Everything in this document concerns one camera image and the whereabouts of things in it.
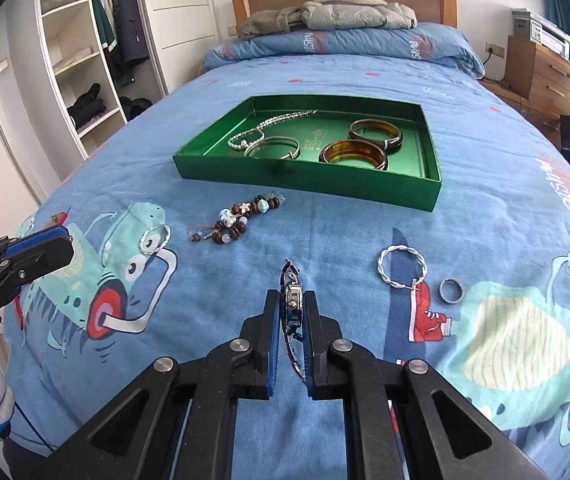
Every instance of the brown bangle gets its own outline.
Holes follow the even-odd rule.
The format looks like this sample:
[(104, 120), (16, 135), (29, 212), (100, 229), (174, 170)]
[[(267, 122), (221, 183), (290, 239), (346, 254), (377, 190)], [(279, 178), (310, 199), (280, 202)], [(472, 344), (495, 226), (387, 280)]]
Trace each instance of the brown bangle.
[[(391, 139), (368, 139), (358, 134), (360, 130), (374, 130), (382, 134), (389, 135)], [(381, 150), (387, 152), (399, 148), (403, 142), (403, 134), (394, 124), (378, 119), (360, 119), (350, 124), (348, 129), (350, 139), (365, 140), (372, 144), (376, 144)]]
[(375, 170), (387, 169), (387, 155), (376, 144), (360, 139), (335, 140), (324, 147), (318, 155), (319, 162), (339, 162), (345, 158), (366, 160)]

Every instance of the blue gripper pad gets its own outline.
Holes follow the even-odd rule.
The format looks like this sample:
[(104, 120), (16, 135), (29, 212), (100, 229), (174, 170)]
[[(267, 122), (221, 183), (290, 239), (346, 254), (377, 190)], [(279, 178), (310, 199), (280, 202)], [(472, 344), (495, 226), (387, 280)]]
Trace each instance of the blue gripper pad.
[(305, 363), (305, 384), (307, 385), (307, 394), (312, 396), (312, 387), (314, 386), (314, 370), (312, 359), (312, 341), (309, 333), (309, 319), (307, 309), (305, 308), (305, 297), (303, 297), (303, 362)]
[(273, 396), (274, 388), (276, 387), (276, 368), (279, 362), (279, 339), (281, 337), (281, 316), (280, 304), (276, 305), (274, 309), (273, 321), (271, 324), (271, 344), (270, 344), (270, 358), (268, 361), (267, 370), (267, 395)]
[(58, 238), (60, 236), (69, 236), (69, 231), (62, 225), (57, 225), (50, 227), (49, 229), (43, 229), (43, 231), (38, 231), (33, 235), (25, 236), (24, 238), (18, 240), (16, 243), (11, 244), (7, 247), (5, 252), (2, 254), (4, 258), (10, 258), (16, 254), (29, 249), (34, 245), (51, 240), (52, 238)]

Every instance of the green box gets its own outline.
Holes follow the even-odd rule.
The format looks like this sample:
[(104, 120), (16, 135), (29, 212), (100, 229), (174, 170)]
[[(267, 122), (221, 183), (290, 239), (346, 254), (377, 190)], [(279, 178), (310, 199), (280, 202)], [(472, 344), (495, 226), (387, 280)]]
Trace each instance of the green box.
[[(299, 141), (296, 160), (247, 157), (227, 145), (229, 137), (265, 119), (312, 109), (318, 112), (265, 128), (267, 137), (288, 136)], [(318, 161), (323, 147), (347, 139), (350, 123), (364, 118), (391, 122), (403, 133), (403, 144), (389, 154), (386, 171), (374, 170), (359, 160), (338, 164)], [(259, 153), (261, 157), (278, 157), (290, 149), (268, 144)], [(185, 144), (174, 154), (174, 162), (183, 178), (316, 191), (425, 211), (434, 209), (441, 190), (441, 172), (421, 106), (365, 97), (250, 97)]]

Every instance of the bolt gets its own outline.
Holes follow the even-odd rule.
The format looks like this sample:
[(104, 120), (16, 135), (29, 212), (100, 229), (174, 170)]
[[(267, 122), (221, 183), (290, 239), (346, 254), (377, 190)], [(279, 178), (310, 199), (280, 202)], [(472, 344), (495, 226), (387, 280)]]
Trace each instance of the bolt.
[(349, 339), (335, 339), (332, 342), (332, 347), (337, 352), (349, 352), (353, 346), (354, 345)]
[(245, 352), (246, 350), (249, 350), (249, 341), (247, 339), (234, 339), (230, 344), (229, 347), (234, 351), (234, 352)]
[(154, 370), (157, 372), (168, 372), (174, 368), (174, 361), (171, 357), (159, 357), (154, 361)]
[(422, 361), (421, 359), (412, 359), (407, 364), (407, 368), (409, 368), (409, 371), (411, 371), (413, 374), (419, 374), (419, 375), (427, 373), (428, 370), (427, 363), (425, 361)]

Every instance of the black cable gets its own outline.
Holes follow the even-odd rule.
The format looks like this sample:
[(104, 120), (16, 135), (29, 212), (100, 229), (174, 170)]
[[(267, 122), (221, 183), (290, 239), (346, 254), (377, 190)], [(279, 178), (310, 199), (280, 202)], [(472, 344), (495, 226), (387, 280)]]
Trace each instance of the black cable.
[(22, 415), (22, 418), (25, 419), (25, 421), (27, 422), (27, 424), (30, 426), (31, 430), (36, 433), (36, 436), (40, 439), (40, 441), (45, 444), (45, 446), (47, 446), (47, 449), (49, 449), (52, 453), (54, 452), (54, 448), (51, 447), (46, 441), (45, 439), (42, 437), (42, 435), (38, 432), (38, 430), (36, 428), (34, 428), (34, 425), (30, 422), (30, 420), (27, 418), (27, 415), (25, 415), (25, 412), (21, 409), (21, 407), (18, 405), (18, 402), (15, 402), (16, 404), (16, 409), (20, 412), (20, 414)]

